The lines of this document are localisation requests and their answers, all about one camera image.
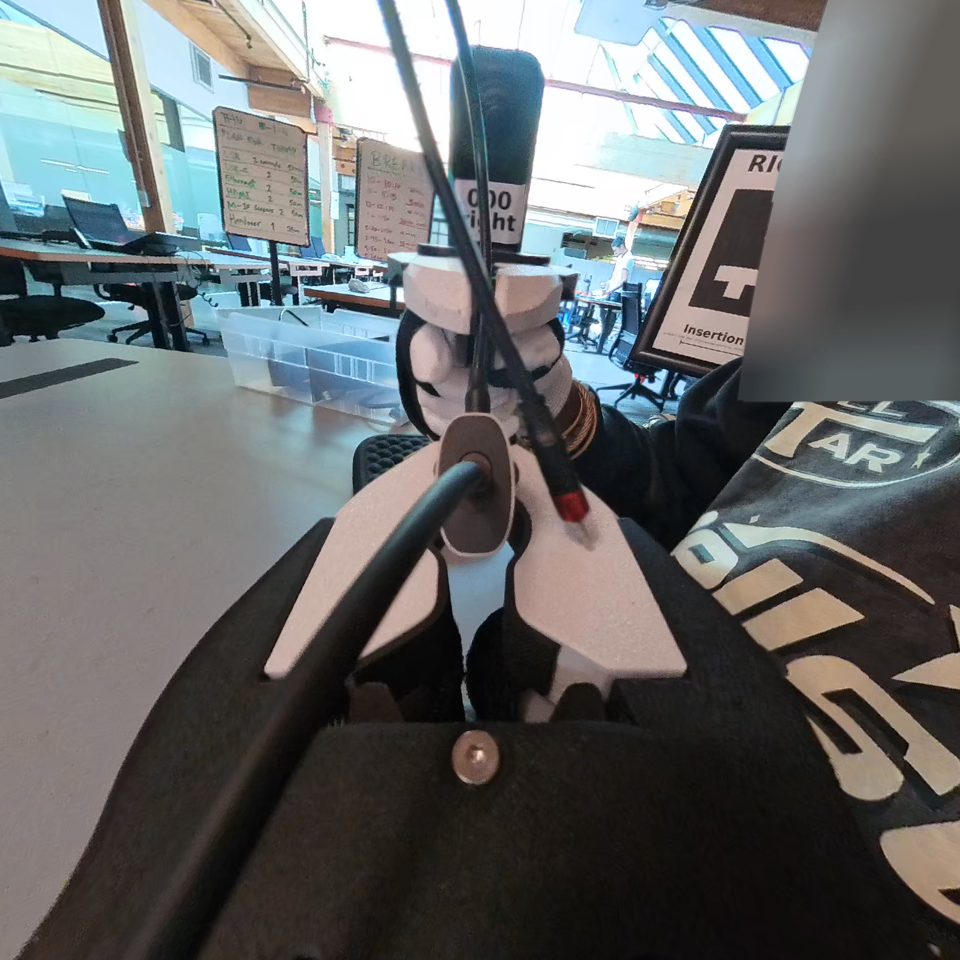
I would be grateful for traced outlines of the person's right forearm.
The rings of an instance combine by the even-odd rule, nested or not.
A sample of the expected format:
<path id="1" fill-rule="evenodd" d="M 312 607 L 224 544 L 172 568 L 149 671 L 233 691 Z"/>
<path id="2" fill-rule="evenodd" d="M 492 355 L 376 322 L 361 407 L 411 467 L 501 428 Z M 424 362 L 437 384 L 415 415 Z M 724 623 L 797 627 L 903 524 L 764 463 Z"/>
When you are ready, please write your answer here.
<path id="1" fill-rule="evenodd" d="M 591 439 L 575 460 L 582 484 L 661 546 L 678 545 L 756 450 L 767 426 L 739 400 L 740 360 L 689 388 L 675 416 L 639 426 L 588 390 Z"/>

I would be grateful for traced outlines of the handwritten whiteboard on stand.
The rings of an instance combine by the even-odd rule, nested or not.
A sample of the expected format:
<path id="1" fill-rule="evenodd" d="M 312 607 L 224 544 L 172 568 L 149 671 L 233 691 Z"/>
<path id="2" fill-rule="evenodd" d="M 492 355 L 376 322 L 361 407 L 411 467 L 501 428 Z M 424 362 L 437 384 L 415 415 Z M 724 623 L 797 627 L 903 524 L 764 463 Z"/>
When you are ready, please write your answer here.
<path id="1" fill-rule="evenodd" d="M 211 116 L 224 233 L 268 244 L 271 299 L 282 306 L 279 246 L 311 245 L 306 132 L 224 105 Z"/>
<path id="2" fill-rule="evenodd" d="M 358 258 L 384 263 L 428 243 L 435 191 L 422 153 L 360 138 L 355 187 Z"/>

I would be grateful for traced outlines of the open black laptop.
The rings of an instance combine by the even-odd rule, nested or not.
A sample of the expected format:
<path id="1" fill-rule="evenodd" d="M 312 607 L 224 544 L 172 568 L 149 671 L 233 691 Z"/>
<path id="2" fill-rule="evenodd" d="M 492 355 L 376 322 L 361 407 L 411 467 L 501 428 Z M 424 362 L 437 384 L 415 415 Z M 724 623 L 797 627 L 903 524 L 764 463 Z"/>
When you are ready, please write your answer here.
<path id="1" fill-rule="evenodd" d="M 67 196 L 63 202 L 79 242 L 88 249 L 145 257 L 172 257 L 203 249 L 200 239 L 184 234 L 131 229 L 117 204 Z"/>

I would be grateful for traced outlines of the black mesh cushion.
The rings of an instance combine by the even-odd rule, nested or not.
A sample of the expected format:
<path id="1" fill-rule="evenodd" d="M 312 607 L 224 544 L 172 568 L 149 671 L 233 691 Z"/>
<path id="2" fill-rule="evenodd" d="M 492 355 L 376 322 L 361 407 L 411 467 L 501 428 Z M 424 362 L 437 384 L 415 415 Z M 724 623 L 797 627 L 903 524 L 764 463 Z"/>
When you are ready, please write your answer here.
<path id="1" fill-rule="evenodd" d="M 378 477 L 430 445 L 431 440 L 419 434 L 382 434 L 363 439 L 352 457 L 352 492 L 359 494 Z"/>

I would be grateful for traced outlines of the wooden support post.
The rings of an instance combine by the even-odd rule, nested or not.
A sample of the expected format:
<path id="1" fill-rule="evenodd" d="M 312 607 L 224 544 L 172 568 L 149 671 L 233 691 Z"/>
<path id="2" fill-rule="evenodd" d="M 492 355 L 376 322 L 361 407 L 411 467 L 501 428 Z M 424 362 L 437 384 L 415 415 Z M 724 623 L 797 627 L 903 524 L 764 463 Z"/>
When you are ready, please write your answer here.
<path id="1" fill-rule="evenodd" d="M 99 1 L 97 6 L 145 230 L 174 234 L 174 211 L 136 4 Z"/>

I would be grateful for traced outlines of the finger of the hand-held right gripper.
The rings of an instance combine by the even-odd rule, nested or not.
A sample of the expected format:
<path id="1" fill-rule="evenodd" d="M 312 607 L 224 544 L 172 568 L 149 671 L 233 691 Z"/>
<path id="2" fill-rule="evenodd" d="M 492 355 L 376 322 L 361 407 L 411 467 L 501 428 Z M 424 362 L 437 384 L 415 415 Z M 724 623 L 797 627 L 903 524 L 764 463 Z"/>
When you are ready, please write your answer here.
<path id="1" fill-rule="evenodd" d="M 391 253 L 389 282 L 402 287 L 403 307 L 416 318 L 454 334 L 474 332 L 474 294 L 454 253 Z"/>
<path id="2" fill-rule="evenodd" d="M 549 265 L 499 264 L 495 268 L 494 299 L 507 330 L 528 332 L 555 320 L 563 282 Z"/>

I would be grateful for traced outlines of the office desk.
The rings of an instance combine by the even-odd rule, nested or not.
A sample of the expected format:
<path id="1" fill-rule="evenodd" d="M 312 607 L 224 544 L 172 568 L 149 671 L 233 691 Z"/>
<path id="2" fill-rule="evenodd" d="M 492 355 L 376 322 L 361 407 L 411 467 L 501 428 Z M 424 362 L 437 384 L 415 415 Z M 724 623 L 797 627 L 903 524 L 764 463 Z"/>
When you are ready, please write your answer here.
<path id="1" fill-rule="evenodd" d="M 131 284 L 144 290 L 153 345 L 181 353 L 190 353 L 191 345 L 177 291 L 179 285 L 258 284 L 263 282 L 270 266 L 222 250 L 177 250 L 170 255 L 151 256 L 6 236 L 1 240 L 1 254 L 28 268 L 41 263 L 51 266 L 64 286 L 106 288 Z"/>

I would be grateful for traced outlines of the person's right hand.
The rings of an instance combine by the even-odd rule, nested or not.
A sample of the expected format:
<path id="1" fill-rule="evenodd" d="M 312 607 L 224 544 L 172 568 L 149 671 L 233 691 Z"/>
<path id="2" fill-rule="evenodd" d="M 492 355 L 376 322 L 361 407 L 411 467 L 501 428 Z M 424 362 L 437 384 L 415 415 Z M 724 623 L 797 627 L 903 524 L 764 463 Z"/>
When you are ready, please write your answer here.
<path id="1" fill-rule="evenodd" d="M 512 331 L 514 342 L 557 424 L 570 420 L 564 409 L 574 390 L 570 361 L 564 353 L 565 334 L 556 318 L 523 331 Z M 473 338 L 444 330 L 406 311 L 395 341 L 398 386 L 411 424 L 437 441 L 450 423 L 466 412 Z M 520 396 L 499 353 L 487 374 L 490 413 L 509 436 L 523 434 Z"/>

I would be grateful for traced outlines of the clear plastic organizer box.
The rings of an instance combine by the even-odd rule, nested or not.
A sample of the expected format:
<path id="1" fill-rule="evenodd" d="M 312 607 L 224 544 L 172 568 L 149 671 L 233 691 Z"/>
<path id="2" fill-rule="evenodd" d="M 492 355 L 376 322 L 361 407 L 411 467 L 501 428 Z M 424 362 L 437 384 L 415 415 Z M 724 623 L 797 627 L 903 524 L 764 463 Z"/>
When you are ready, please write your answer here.
<path id="1" fill-rule="evenodd" d="M 214 313 L 238 388 L 381 426 L 408 422 L 397 369 L 397 318 L 317 306 Z"/>

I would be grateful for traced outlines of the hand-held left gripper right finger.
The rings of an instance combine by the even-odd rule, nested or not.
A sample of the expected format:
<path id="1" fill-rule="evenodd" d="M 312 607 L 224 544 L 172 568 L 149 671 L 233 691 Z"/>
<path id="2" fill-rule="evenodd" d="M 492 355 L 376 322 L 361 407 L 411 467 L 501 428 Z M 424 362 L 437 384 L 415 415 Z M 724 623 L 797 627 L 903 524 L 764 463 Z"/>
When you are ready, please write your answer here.
<path id="1" fill-rule="evenodd" d="M 513 450 L 509 663 L 518 715 L 546 722 L 567 689 L 682 677 L 687 662 L 615 513 L 587 491 L 583 521 L 555 511 L 534 456 Z"/>

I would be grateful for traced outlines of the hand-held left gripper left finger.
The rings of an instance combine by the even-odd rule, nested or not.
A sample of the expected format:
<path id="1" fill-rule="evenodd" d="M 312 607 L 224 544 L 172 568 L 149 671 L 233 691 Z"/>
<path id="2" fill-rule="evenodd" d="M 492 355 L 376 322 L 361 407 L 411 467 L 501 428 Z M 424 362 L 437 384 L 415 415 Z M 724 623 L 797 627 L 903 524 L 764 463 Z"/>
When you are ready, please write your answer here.
<path id="1" fill-rule="evenodd" d="M 360 573 L 436 480 L 439 446 L 430 442 L 412 453 L 337 512 L 266 660 L 268 679 L 277 681 L 290 672 Z M 411 644 L 449 605 L 447 565 L 430 547 L 366 642 L 357 666 L 370 667 Z"/>

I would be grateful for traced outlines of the person's black printed shirt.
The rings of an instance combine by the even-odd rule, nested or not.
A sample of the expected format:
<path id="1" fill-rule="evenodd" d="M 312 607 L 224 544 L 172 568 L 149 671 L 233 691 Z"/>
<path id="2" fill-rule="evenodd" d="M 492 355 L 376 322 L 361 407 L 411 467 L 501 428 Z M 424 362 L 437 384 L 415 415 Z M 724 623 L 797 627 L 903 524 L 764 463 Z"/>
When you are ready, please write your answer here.
<path id="1" fill-rule="evenodd" d="M 959 407 L 797 402 L 674 549 L 770 652 L 882 864 L 958 936 Z"/>

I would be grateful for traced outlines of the square marker sign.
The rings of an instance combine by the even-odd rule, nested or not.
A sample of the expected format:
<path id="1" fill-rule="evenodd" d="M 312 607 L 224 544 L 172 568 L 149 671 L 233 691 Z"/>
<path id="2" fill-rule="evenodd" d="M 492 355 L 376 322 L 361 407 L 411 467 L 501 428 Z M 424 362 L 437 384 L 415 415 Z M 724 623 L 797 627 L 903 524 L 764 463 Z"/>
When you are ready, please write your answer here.
<path id="1" fill-rule="evenodd" d="M 703 376 L 743 356 L 789 131 L 721 130 L 632 359 Z"/>

